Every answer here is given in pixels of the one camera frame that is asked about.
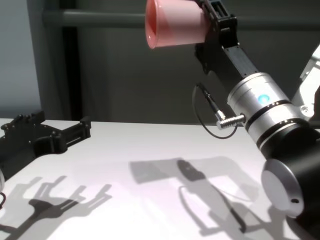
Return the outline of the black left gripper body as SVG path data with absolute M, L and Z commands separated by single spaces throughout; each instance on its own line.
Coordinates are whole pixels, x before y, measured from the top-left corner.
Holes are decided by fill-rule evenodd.
M 0 129 L 4 131 L 0 138 L 0 171 L 5 180 L 35 159 L 55 152 L 52 127 L 35 123 L 7 123 Z

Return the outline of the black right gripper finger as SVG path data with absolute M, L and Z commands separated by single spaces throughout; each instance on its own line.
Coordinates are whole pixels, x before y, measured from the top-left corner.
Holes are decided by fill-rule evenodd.
M 237 17 L 229 13 L 221 0 L 200 0 L 199 7 L 208 21 L 205 44 L 221 46 L 223 49 L 239 45 Z

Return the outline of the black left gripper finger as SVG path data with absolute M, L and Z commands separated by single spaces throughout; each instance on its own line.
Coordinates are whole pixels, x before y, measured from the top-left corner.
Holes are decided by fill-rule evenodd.
M 37 125 L 46 120 L 44 111 L 35 111 L 31 114 L 18 114 L 11 121 L 3 123 L 2 126 L 22 126 L 22 125 Z
M 40 124 L 36 136 L 36 155 L 58 155 L 65 153 L 69 147 L 91 137 L 91 120 L 88 116 L 79 123 L 66 129 L 58 129 Z

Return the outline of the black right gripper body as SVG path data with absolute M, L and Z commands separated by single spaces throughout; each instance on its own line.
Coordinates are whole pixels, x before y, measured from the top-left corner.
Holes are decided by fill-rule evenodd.
M 232 90 L 244 78 L 258 72 L 240 44 L 222 48 L 211 43 L 197 43 L 195 57 L 203 72 L 206 75 L 213 72 L 225 90 Z

